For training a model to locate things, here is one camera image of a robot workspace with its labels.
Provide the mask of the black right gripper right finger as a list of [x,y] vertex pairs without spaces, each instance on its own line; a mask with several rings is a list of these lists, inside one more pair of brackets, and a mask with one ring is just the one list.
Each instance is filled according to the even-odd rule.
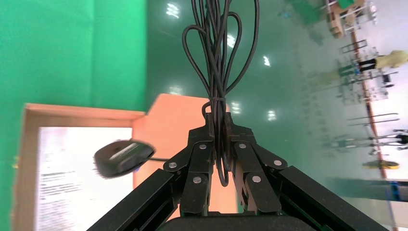
[[382,231],[384,227],[307,174],[260,146],[250,128],[223,117],[226,154],[245,211],[272,230]]

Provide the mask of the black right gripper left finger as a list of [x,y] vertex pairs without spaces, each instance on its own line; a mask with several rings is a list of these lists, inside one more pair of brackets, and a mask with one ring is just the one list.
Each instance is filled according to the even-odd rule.
[[182,231],[183,220],[208,214],[214,126],[210,113],[189,131],[187,146],[92,226],[92,231]]

